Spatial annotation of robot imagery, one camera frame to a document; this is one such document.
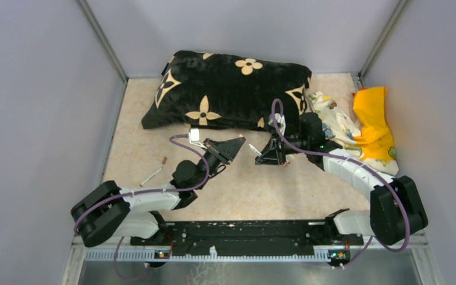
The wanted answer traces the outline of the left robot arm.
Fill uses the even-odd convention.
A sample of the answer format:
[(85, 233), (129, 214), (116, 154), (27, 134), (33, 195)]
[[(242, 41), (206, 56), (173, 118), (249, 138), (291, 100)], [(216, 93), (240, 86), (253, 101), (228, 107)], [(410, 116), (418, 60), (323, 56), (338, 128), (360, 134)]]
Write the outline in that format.
[(204, 154), (183, 145), (196, 154), (199, 161), (181, 161), (172, 180), (161, 186), (123, 188), (114, 180), (103, 182), (72, 207), (74, 233), (88, 248), (112, 237), (141, 238), (152, 245), (162, 244), (166, 240), (167, 225), (159, 212), (189, 206), (198, 197), (196, 191), (235, 159), (245, 141), (242, 135), (225, 141), (206, 139)]

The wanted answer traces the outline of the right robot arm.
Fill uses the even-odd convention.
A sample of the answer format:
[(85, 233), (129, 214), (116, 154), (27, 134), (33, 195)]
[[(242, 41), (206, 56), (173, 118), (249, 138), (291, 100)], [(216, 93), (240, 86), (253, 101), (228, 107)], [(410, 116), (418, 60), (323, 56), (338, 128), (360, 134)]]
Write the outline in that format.
[(258, 122), (271, 134), (263, 150), (257, 151), (256, 165), (284, 165), (292, 154), (303, 153), (323, 171), (335, 175), (361, 193), (370, 203), (363, 211), (339, 210), (326, 217), (326, 240), (339, 245), (348, 235), (374, 236), (389, 246), (405, 241), (425, 229), (429, 220), (413, 179), (396, 178), (362, 163), (325, 134), (325, 125), (316, 113), (305, 113), (299, 127), (284, 135), (285, 118), (276, 113)]

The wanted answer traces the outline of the white pen brown cap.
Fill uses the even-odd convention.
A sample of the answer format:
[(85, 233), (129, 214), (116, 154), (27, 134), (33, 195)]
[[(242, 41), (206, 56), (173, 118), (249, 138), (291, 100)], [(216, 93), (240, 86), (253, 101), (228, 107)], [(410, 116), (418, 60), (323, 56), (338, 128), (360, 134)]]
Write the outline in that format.
[(157, 170), (155, 170), (151, 175), (149, 175), (147, 178), (145, 178), (141, 183), (140, 183), (140, 186), (144, 186), (148, 181), (150, 181), (151, 179), (153, 179), (154, 177), (156, 177), (161, 171), (162, 171), (163, 167), (160, 167), (158, 168)]

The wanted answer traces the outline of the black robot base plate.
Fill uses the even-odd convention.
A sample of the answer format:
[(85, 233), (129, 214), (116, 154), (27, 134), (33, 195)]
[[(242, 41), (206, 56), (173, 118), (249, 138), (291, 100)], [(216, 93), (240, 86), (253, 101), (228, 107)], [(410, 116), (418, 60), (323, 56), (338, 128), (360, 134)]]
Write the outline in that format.
[(132, 237), (132, 246), (164, 246), (174, 257), (286, 257), (313, 255), (317, 246), (360, 246), (362, 237), (341, 235), (325, 220), (174, 221), (148, 239)]

